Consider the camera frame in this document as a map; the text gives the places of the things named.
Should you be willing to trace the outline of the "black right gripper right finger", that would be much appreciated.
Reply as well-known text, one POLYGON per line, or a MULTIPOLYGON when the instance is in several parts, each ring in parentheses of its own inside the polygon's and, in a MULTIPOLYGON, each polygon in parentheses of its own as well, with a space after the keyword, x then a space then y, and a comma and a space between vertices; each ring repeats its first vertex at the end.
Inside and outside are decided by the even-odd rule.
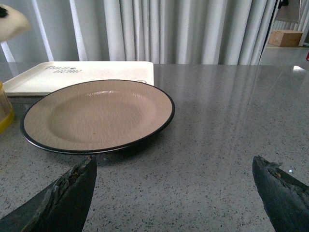
POLYGON ((309 187, 261 156, 253 158, 253 178, 277 232, 309 230, 309 187))

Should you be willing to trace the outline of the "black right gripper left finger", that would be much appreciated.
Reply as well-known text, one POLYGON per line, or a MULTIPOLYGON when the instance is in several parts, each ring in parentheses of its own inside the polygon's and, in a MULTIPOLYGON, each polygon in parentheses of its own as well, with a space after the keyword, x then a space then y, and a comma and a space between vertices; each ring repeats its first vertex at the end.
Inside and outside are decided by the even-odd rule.
POLYGON ((91 205, 97 162, 86 157, 0 220, 2 232, 81 232, 91 205))

